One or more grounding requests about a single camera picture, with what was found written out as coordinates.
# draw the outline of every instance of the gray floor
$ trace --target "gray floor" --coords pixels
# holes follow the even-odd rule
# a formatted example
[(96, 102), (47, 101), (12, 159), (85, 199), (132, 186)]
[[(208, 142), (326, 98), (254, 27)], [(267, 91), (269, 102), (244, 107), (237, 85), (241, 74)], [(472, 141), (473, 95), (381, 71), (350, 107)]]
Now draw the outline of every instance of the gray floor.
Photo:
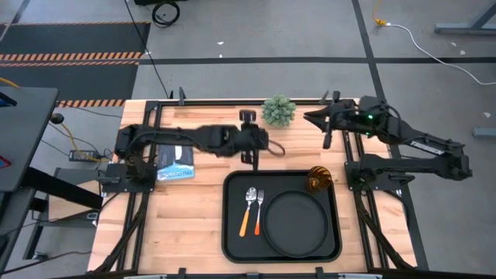
[[(0, 0), (0, 22), (14, 17), (21, 0)], [(446, 36), (432, 32), (435, 22), (468, 21), (491, 0), (383, 1), (379, 18), (407, 26), (421, 46), (441, 57), (496, 57), (496, 37)], [(374, 0), (360, 0), (375, 57), (423, 57), (400, 29), (377, 28), (370, 14)], [(353, 6), (348, 0), (190, 0), (179, 2), (181, 18), (169, 29), (150, 30), (154, 58), (199, 57), (364, 57)], [(136, 20), (150, 11), (131, 4)], [(31, 0), (21, 22), (128, 21), (122, 1)], [(496, 81), (494, 64), (461, 65), (483, 81)], [(475, 126), (496, 127), (496, 86), (479, 86), (465, 74), (437, 64), (378, 66), (388, 101), (414, 127), (467, 145), (474, 177), (444, 181), (418, 175), (411, 183), (415, 212), (432, 270), (496, 274), (496, 189), (492, 177), (496, 142), (471, 136)], [(319, 97), (326, 90), (343, 96), (374, 95), (366, 64), (217, 64), (161, 65), (169, 90), (183, 87), (189, 98), (248, 98), (285, 94)], [(133, 98), (163, 98), (151, 66), (139, 66)], [(121, 108), (100, 108), (119, 114)], [(119, 120), (72, 108), (60, 109), (75, 136), (102, 152), (112, 148)], [(493, 116), (487, 118), (484, 112)], [(66, 138), (47, 129), (46, 141), (69, 150)], [(404, 154), (419, 155), (408, 148)], [(41, 143), (33, 166), (47, 173), (55, 167), (94, 168), (73, 164)], [(91, 249), (93, 229), (47, 229), (40, 250), (50, 255)], [(27, 264), (20, 253), (24, 229), (9, 267)], [(82, 274), (88, 257), (70, 256), (5, 277), (52, 277)]]

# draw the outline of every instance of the black table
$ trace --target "black table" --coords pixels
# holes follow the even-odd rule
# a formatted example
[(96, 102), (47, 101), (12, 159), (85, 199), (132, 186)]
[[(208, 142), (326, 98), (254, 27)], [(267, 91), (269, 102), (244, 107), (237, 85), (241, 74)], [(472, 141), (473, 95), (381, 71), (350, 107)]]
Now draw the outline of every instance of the black table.
[(17, 106), (0, 108), (0, 156), (12, 163), (0, 169), (0, 272), (5, 269), (20, 228), (30, 209), (44, 211), (47, 202), (34, 198), (36, 191), (100, 209), (102, 197), (30, 167), (59, 95), (54, 88), (0, 87)]

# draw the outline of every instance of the succulent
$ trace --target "succulent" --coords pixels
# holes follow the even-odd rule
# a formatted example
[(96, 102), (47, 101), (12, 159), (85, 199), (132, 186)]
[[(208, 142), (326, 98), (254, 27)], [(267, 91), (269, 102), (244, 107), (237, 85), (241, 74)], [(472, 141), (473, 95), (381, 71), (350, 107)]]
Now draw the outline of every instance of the succulent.
[(269, 125), (276, 127), (288, 126), (295, 117), (296, 104), (283, 95), (275, 95), (262, 105), (262, 118)]

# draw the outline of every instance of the butcher block tabletop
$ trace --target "butcher block tabletop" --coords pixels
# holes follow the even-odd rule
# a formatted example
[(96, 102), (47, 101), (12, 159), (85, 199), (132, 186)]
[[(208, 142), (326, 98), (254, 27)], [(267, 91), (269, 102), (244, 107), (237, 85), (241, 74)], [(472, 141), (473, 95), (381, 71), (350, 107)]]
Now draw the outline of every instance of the butcher block tabletop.
[[(146, 100), (128, 100), (124, 107), (121, 128), (131, 124), (142, 124), (145, 104)], [(271, 140), (280, 143), (286, 149), (286, 156), (282, 158), (261, 151), (260, 170), (305, 170), (321, 165), (331, 172), (343, 243), (341, 254), (336, 260), (330, 263), (300, 264), (237, 264), (229, 261), (221, 247), (222, 187), (230, 173), (237, 170), (248, 171), (252, 167), (242, 164), (239, 155), (232, 158), (218, 158), (194, 150), (195, 177), (176, 181), (157, 181), (155, 191), (150, 194), (138, 273), (177, 274), (180, 267), (185, 267), (188, 274), (315, 273), (316, 267), (323, 267), (326, 273), (367, 271), (353, 193), (346, 184), (343, 166), (346, 154), (341, 132), (334, 132), (331, 148), (324, 150), (322, 148), (324, 134), (303, 119), (304, 112), (322, 107), (322, 105), (297, 105), (295, 118), (290, 126), (274, 128), (262, 120), (259, 105), (171, 105), (163, 108), (160, 126), (179, 126), (185, 129), (211, 124), (239, 126), (241, 109), (256, 111), (257, 124), (268, 131)], [(154, 121), (155, 113), (152, 113), (150, 124)], [(350, 138), (353, 157), (358, 158), (354, 138), (352, 136)], [(388, 147), (376, 137), (368, 139), (363, 136), (362, 140), (365, 153), (389, 157)], [(136, 210), (140, 203), (140, 195), (136, 196)], [(383, 234), (405, 261), (415, 266), (415, 256), (402, 204), (382, 191), (375, 191), (374, 197)], [(96, 230), (88, 270), (98, 267), (121, 237), (128, 200), (129, 194), (121, 193), (105, 206)], [(374, 266), (380, 267), (376, 241), (370, 231), (368, 235)], [(125, 269), (131, 267), (134, 239), (135, 236), (131, 238), (127, 247)]]

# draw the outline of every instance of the white cable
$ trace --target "white cable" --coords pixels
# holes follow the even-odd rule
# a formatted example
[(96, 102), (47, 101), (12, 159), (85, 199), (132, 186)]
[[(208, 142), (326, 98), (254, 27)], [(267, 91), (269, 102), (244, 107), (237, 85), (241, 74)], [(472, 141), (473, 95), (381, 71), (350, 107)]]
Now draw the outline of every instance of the white cable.
[(398, 28), (401, 28), (403, 30), (406, 30), (406, 32), (408, 32), (408, 34), (410, 34), (410, 38), (412, 38), (412, 42), (413, 44), (415, 45), (415, 47), (422, 51), (423, 53), (427, 54), (428, 56), (430, 56), (432, 59), (440, 62), (441, 64), (445, 65), (445, 66), (449, 66), (449, 67), (454, 67), (458, 70), (461, 70), (463, 71), (465, 74), (468, 74), (471, 78), (473, 78), (478, 84), (480, 85), (493, 85), (493, 84), (496, 84), (496, 81), (495, 82), (481, 82), (479, 81), (476, 77), (474, 77), (473, 74), (471, 74), (469, 71), (463, 69), (462, 67), (460, 66), (456, 66), (456, 65), (453, 65), (453, 64), (449, 64), (449, 63), (444, 63), (442, 62), (441, 60), (435, 58), (432, 54), (428, 53), (427, 51), (423, 50), (416, 42), (415, 42), (415, 39), (413, 39), (413, 35), (412, 35), (412, 32), (410, 32), (410, 30), (404, 26), (401, 26), (401, 25), (398, 25), (398, 24), (390, 24), (390, 23), (387, 23), (384, 27), (398, 27)]

